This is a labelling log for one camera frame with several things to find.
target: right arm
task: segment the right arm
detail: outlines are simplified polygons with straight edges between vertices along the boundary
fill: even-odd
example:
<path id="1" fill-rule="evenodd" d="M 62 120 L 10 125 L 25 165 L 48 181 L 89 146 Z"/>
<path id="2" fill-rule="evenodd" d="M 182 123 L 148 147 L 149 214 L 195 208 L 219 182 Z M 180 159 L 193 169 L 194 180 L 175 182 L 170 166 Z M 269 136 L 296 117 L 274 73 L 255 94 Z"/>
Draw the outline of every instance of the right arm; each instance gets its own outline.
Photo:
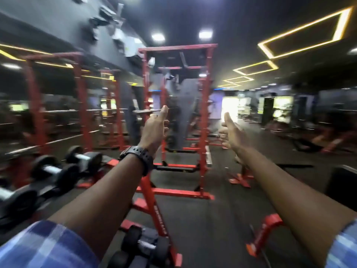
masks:
<path id="1" fill-rule="evenodd" d="M 357 213 L 303 184 L 252 148 L 228 113 L 223 126 L 224 145 L 249 167 L 284 223 L 324 267 L 336 235 L 357 218 Z"/>

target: dumbbell handle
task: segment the dumbbell handle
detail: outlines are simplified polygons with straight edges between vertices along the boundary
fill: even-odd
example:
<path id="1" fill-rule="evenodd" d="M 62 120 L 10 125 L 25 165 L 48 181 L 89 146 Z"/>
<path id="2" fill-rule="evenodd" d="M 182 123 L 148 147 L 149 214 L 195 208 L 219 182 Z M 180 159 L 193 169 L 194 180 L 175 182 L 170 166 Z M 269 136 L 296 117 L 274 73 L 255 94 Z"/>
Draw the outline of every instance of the dumbbell handle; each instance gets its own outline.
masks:
<path id="1" fill-rule="evenodd" d="M 137 243 L 140 244 L 142 247 L 149 248 L 150 250 L 154 250 L 156 248 L 155 245 L 142 240 L 137 241 Z"/>
<path id="2" fill-rule="evenodd" d="M 62 171 L 62 169 L 60 169 L 56 166 L 52 166 L 52 165 L 46 165 L 42 169 L 48 173 L 53 174 L 53 175 L 60 173 Z"/>
<path id="3" fill-rule="evenodd" d="M 90 157 L 88 157 L 87 155 L 84 155 L 84 154 L 77 153 L 75 155 L 75 157 L 78 158 L 78 159 L 81 159 L 81 160 L 86 160 L 86 161 L 90 160 Z"/>
<path id="4" fill-rule="evenodd" d="M 0 199 L 6 200 L 12 196 L 14 192 L 0 187 Z"/>

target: wristwatch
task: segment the wristwatch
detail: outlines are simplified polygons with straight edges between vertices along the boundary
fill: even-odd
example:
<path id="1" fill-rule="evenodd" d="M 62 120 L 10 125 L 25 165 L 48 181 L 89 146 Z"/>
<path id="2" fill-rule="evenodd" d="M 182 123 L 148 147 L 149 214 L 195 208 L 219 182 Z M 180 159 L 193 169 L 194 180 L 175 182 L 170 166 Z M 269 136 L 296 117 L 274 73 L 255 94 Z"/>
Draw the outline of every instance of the wristwatch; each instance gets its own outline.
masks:
<path id="1" fill-rule="evenodd" d="M 147 149 L 139 146 L 130 146 L 120 154 L 119 160 L 121 161 L 128 154 L 135 154 L 144 164 L 143 176 L 146 176 L 154 168 L 154 158 L 149 154 Z"/>

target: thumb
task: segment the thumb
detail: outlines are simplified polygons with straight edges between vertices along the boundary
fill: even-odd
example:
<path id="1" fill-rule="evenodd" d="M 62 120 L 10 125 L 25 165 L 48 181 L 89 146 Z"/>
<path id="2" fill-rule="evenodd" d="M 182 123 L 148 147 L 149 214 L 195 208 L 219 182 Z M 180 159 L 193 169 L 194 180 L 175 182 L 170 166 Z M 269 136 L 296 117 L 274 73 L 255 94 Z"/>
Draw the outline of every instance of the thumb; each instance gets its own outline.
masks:
<path id="1" fill-rule="evenodd" d="M 166 105 L 164 105 L 162 108 L 161 108 L 161 111 L 160 111 L 160 114 L 158 115 L 158 118 L 161 120 L 161 121 L 164 121 L 167 117 L 167 113 L 168 113 L 168 107 Z"/>
<path id="2" fill-rule="evenodd" d="M 225 121 L 225 124 L 226 124 L 226 126 L 227 126 L 228 128 L 231 127 L 231 126 L 234 126 L 234 122 L 233 122 L 233 120 L 231 119 L 231 116 L 229 115 L 228 112 L 226 112 L 226 113 L 224 114 L 224 121 Z"/>

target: gym floor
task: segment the gym floor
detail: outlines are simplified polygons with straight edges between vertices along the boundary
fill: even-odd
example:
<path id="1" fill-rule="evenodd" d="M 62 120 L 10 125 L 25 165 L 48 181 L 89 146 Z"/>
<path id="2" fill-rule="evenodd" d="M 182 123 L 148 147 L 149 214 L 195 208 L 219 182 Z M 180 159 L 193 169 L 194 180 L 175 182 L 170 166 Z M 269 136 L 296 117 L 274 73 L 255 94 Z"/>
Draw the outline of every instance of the gym floor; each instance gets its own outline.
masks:
<path id="1" fill-rule="evenodd" d="M 297 179 L 324 192 L 334 166 L 345 164 L 357 167 L 357 160 L 351 155 L 306 154 L 293 150 L 289 140 L 283 140 L 261 130 L 257 124 L 240 121 L 249 134 L 253 145 L 275 163 L 313 164 L 314 168 L 289 169 Z M 228 182 L 227 172 L 239 173 L 240 165 L 234 161 L 230 150 L 210 147 L 213 166 L 205 178 L 205 189 L 215 196 L 214 201 L 190 198 L 156 196 L 158 205 L 173 242 L 183 255 L 183 267 L 266 267 L 262 257 L 254 258 L 247 253 L 245 244 L 252 241 L 250 224 L 259 228 L 262 219 L 274 208 L 254 180 L 251 189 Z M 105 151 L 106 155 L 117 157 L 117 151 Z M 197 154 L 167 154 L 166 161 L 174 164 L 195 164 Z M 179 173 L 152 172 L 152 181 L 158 187 L 193 190 L 199 180 L 198 172 Z M 82 190 L 75 189 L 50 203 L 42 211 L 47 218 L 60 207 L 74 199 Z M 148 227 L 154 227 L 151 217 L 132 210 L 128 219 Z M 6 242 L 17 232 L 27 227 L 19 225 L 14 230 L 0 235 L 0 243 Z M 114 237 L 100 267 L 106 267 L 112 254 L 120 248 L 124 234 Z M 266 255 L 273 268 L 315 267 L 307 252 L 299 245 L 287 227 L 281 226 L 270 235 Z"/>

